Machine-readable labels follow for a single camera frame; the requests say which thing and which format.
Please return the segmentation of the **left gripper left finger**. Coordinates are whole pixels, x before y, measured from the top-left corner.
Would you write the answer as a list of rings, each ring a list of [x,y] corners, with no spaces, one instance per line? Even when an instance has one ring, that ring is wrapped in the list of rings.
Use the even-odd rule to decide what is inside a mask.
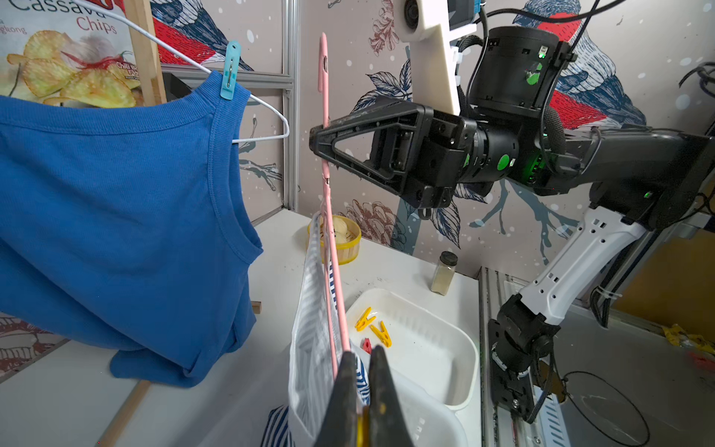
[[[356,356],[344,352],[315,447],[353,447],[358,436]]]

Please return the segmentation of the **yellow clothespin striped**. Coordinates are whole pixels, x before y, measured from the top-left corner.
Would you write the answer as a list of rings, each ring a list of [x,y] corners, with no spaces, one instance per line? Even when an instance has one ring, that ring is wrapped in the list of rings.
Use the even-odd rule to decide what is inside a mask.
[[[359,319],[357,320],[355,324],[355,329],[357,332],[362,332],[369,328],[374,321],[376,320],[376,314],[372,312],[372,308],[368,307],[365,309],[365,311],[361,314]]]
[[[355,447],[370,447],[370,407],[363,406],[357,411]]]

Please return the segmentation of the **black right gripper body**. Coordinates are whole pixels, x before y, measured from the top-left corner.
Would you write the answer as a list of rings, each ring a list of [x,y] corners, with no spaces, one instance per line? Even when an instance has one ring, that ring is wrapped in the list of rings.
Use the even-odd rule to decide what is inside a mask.
[[[416,209],[445,208],[458,186],[481,192],[519,156],[515,132],[440,112],[411,113],[374,132],[372,179]]]

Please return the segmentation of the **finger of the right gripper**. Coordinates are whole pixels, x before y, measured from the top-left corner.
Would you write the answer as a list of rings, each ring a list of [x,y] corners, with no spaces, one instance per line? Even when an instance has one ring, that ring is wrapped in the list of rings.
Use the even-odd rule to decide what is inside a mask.
[[[314,155],[374,184],[404,184],[434,110],[414,102],[376,102],[310,130]]]

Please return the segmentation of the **pink wire hanger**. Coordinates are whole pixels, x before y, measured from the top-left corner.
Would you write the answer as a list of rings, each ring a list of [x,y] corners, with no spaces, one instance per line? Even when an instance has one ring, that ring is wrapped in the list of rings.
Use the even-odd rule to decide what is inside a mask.
[[[322,125],[324,130],[330,126],[330,78],[328,63],[328,39],[324,33],[320,36],[320,60],[318,61],[318,92],[322,96]],[[344,310],[344,296],[341,284],[341,272],[338,261],[335,229],[333,224],[333,210],[331,209],[331,173],[329,163],[322,161],[323,178],[323,238],[324,238],[324,279],[325,297],[327,305],[329,339],[331,348],[331,363],[333,364],[333,377],[338,373],[338,359],[334,324],[340,333],[342,353],[350,352],[351,346],[348,336],[346,311]]]

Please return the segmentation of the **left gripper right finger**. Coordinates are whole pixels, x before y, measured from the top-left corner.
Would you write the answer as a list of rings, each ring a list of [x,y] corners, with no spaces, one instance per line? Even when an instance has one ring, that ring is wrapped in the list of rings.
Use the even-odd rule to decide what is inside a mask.
[[[372,349],[369,381],[368,442],[372,447],[413,447],[392,378],[387,354],[382,346]]]

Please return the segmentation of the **red clothespin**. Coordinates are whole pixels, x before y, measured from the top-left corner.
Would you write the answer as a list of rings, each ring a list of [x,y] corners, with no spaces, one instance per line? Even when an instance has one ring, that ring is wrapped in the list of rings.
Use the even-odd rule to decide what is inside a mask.
[[[360,342],[360,348],[368,355],[372,355],[372,350],[374,350],[374,344],[369,337],[364,338]]]

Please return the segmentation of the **blue white striped tank top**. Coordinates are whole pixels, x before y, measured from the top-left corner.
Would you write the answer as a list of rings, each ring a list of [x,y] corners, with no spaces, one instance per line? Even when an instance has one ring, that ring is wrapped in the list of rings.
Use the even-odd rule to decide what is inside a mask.
[[[316,213],[308,226],[307,253],[288,361],[288,402],[269,411],[262,446],[311,446],[329,407],[343,355],[333,264]]]

